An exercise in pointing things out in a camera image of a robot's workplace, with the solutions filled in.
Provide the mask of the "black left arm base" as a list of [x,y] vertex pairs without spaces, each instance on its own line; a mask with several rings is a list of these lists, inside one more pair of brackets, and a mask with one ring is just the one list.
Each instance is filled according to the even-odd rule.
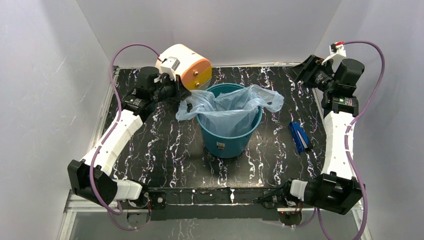
[[147,191],[145,193],[142,193],[142,187],[130,187],[130,186],[118,186],[116,195],[114,197],[114,200],[117,203],[117,207],[118,207],[118,215],[121,215],[124,210],[122,207],[121,202],[122,201],[126,201],[126,200],[137,200],[139,197],[141,197],[141,207],[138,206],[137,208],[141,209],[143,207],[147,207],[148,209],[148,221],[146,223],[143,223],[142,225],[139,226],[122,226],[119,225],[114,218],[112,217],[112,214],[109,213],[109,219],[112,221],[112,223],[118,227],[121,230],[125,230],[125,231],[136,231],[141,229],[142,227],[144,227],[145,225],[147,225],[150,220],[151,220],[151,214],[152,214],[152,209],[153,209],[153,203],[158,203],[158,199],[154,198],[151,194],[149,194]]

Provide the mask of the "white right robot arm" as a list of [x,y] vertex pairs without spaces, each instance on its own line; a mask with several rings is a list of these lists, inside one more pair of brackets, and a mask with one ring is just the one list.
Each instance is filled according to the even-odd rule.
[[321,174],[309,181],[288,180],[281,199],[288,207],[305,203],[345,215],[363,196],[347,156],[347,150],[353,150],[353,143],[345,137],[346,130],[354,130],[351,122],[359,115],[359,101],[354,92],[365,66],[358,60],[345,58],[333,71],[332,63],[332,60],[310,55],[286,71],[293,80],[302,82],[307,88],[323,92],[321,107],[324,110],[326,148]]

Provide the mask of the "translucent blue plastic bag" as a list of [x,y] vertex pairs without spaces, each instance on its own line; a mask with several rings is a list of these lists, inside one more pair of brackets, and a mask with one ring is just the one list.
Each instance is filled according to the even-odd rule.
[[199,118],[211,133],[221,137],[238,137],[249,132],[261,108],[275,113],[281,110],[284,97],[274,90],[256,84],[215,96],[211,91],[193,90],[179,104],[178,121]]

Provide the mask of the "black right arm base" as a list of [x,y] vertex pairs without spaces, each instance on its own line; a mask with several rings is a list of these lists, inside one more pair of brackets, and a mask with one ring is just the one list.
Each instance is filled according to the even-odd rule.
[[281,225],[293,229],[306,226],[316,215],[316,210],[314,209],[310,218],[303,222],[302,211],[304,203],[300,200],[295,200],[282,187],[264,191],[262,195],[254,198],[252,203],[262,205],[266,209],[277,210]]

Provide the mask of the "teal plastic trash bin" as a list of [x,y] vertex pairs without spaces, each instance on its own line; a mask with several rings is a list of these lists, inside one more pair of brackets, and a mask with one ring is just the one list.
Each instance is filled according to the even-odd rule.
[[[221,83],[209,87],[207,91],[211,91],[215,96],[218,96],[218,94],[230,93],[232,91],[241,89],[242,87],[242,85],[235,83]],[[256,114],[251,125],[252,129],[249,132],[236,137],[223,137],[215,135],[210,131],[206,130],[204,126],[199,122],[199,118],[196,117],[201,127],[204,146],[209,151],[209,153],[216,157],[224,159],[239,156],[245,150],[254,130],[259,126],[261,122],[263,115],[262,107],[260,107],[259,110],[261,110],[261,112]]]

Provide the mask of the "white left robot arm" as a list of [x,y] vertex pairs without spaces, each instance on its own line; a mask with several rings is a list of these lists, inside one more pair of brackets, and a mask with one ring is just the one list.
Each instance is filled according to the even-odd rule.
[[172,69],[143,67],[136,85],[121,97],[118,113],[109,128],[80,160],[72,160],[67,172],[71,190],[79,197],[101,206],[113,201],[130,200],[137,208],[149,203],[149,194],[136,180],[111,178],[122,150],[155,111],[159,102],[181,102],[190,91],[182,77]]

